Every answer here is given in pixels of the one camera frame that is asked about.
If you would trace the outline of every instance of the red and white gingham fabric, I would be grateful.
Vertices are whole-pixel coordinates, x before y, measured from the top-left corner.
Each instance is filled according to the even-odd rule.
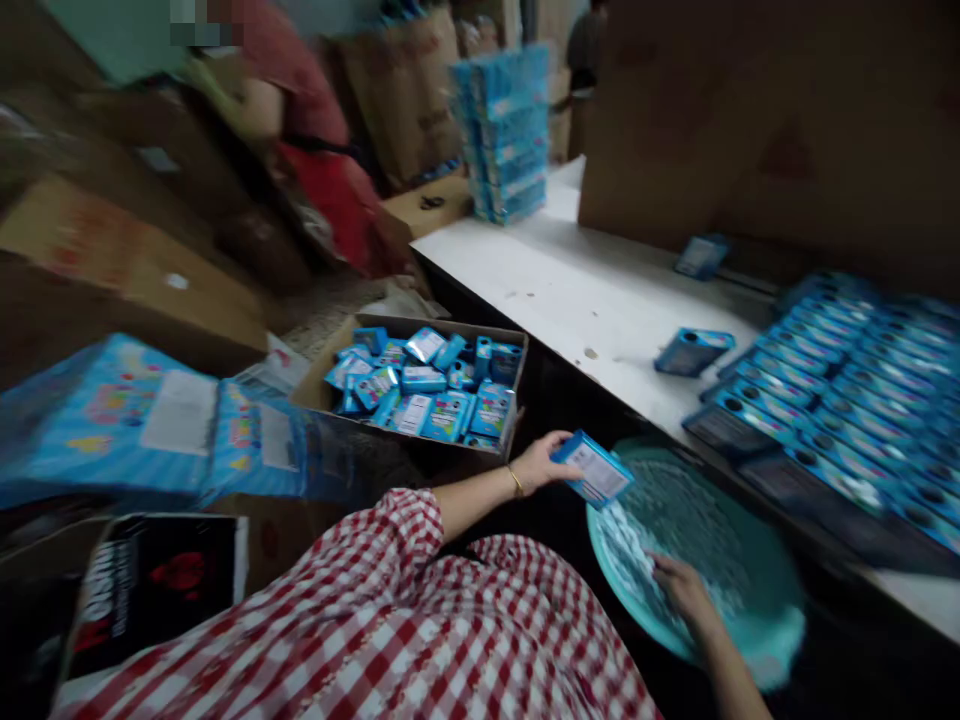
[[[600,603],[501,535],[446,557],[430,491],[393,490],[286,575],[131,658],[54,717],[658,718]]]

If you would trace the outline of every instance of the person's right hand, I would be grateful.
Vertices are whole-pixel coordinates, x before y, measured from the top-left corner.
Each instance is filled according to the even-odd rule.
[[[663,588],[673,607],[687,623],[690,634],[700,640],[726,632],[723,619],[713,606],[699,573],[687,563],[649,553],[656,566],[653,578]]]

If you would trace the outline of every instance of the stack of blue boxes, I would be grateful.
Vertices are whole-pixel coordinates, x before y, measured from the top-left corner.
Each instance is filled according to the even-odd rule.
[[[820,272],[775,310],[684,427],[867,560],[960,574],[960,308]]]
[[[546,202],[550,51],[529,45],[450,68],[477,217],[500,225]]]

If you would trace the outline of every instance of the woman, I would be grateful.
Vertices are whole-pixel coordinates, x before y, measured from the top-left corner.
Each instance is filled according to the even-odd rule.
[[[438,558],[498,505],[579,471],[555,431],[509,466],[393,490],[286,575],[141,653],[55,717],[659,717],[596,597],[559,556],[503,535]],[[700,643],[726,720],[769,719],[696,572],[656,578]]]

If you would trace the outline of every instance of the person's left hand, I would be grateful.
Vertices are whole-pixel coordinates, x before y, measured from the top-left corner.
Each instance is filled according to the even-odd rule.
[[[554,480],[581,480],[583,472],[572,465],[560,465],[550,456],[560,449],[564,441],[573,437],[566,430],[554,430],[527,448],[526,452],[510,463],[517,479],[523,485],[524,496],[532,495],[539,488]]]

